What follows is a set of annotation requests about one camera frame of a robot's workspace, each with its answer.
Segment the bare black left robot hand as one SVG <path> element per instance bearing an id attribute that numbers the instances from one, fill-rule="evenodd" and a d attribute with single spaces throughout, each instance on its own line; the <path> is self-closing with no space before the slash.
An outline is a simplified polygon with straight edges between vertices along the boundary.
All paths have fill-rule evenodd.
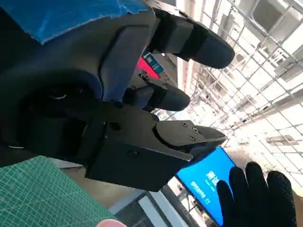
<path id="1" fill-rule="evenodd" d="M 145 51 L 222 69 L 235 52 L 216 33 L 157 0 L 0 3 L 1 166 L 32 156 L 85 167 L 85 177 L 156 192 L 226 137 L 161 121 L 190 97 L 135 70 Z"/>

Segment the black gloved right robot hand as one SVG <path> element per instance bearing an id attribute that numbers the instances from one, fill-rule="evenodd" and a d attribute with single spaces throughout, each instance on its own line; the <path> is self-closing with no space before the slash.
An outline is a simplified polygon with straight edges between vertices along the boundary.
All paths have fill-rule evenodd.
<path id="1" fill-rule="evenodd" d="M 220 180 L 217 192 L 224 227 L 295 227 L 296 210 L 289 179 L 279 171 L 263 175 L 256 162 L 233 167 L 229 182 Z"/>

